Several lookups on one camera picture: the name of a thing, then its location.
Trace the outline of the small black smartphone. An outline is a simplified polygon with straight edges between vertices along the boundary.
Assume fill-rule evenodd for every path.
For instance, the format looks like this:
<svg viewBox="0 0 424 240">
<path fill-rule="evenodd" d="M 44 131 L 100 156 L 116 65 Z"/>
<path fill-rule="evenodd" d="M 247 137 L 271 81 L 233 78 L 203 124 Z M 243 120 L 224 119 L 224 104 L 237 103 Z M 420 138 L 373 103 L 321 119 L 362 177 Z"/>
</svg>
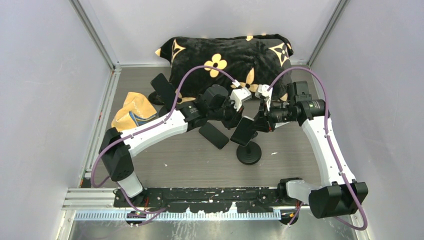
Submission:
<svg viewBox="0 0 424 240">
<path fill-rule="evenodd" d="M 230 141 L 226 135 L 209 122 L 200 127 L 198 132 L 219 150 L 224 148 Z"/>
</svg>

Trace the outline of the white-edged smartphone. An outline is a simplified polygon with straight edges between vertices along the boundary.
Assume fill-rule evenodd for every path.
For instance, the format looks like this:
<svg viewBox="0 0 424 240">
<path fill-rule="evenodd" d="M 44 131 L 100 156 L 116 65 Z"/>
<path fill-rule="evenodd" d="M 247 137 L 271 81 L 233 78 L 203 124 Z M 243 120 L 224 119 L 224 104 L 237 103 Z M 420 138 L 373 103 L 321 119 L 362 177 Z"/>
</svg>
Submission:
<svg viewBox="0 0 424 240">
<path fill-rule="evenodd" d="M 240 146 L 247 146 L 255 135 L 254 119 L 248 116 L 243 116 L 235 128 L 230 140 Z"/>
</svg>

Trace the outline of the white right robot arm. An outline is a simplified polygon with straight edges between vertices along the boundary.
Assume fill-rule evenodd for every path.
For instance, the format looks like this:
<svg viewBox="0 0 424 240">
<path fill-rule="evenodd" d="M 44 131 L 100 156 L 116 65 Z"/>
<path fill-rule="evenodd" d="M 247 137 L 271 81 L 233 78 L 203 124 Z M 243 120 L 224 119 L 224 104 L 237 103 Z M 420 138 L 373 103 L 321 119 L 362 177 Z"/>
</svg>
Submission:
<svg viewBox="0 0 424 240">
<path fill-rule="evenodd" d="M 365 182 L 357 181 L 343 158 L 326 102 L 313 99 L 305 81 L 288 84 L 287 94 L 288 104 L 274 106 L 272 88 L 261 84 L 255 93 L 260 99 L 255 122 L 264 124 L 266 132 L 285 123 L 298 123 L 312 147 L 321 183 L 313 185 L 298 177 L 282 179 L 283 197 L 291 205 L 308 205 L 317 219 L 355 214 L 369 190 Z"/>
</svg>

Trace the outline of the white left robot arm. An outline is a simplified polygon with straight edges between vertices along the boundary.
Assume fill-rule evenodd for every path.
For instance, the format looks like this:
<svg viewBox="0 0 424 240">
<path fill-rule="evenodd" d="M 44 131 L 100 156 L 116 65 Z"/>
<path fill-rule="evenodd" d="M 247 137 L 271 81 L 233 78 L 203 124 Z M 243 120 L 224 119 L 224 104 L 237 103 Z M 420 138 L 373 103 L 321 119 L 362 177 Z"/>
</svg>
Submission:
<svg viewBox="0 0 424 240">
<path fill-rule="evenodd" d="M 106 131 L 99 152 L 109 178 L 127 197 L 141 207 L 153 202 L 153 193 L 143 187 L 134 170 L 133 157 L 146 148 L 175 135 L 203 127 L 208 121 L 220 121 L 228 128 L 237 126 L 244 110 L 243 103 L 252 97 L 245 87 L 228 92 L 220 85 L 209 87 L 191 101 L 176 105 L 174 110 L 144 125 L 117 131 Z"/>
</svg>

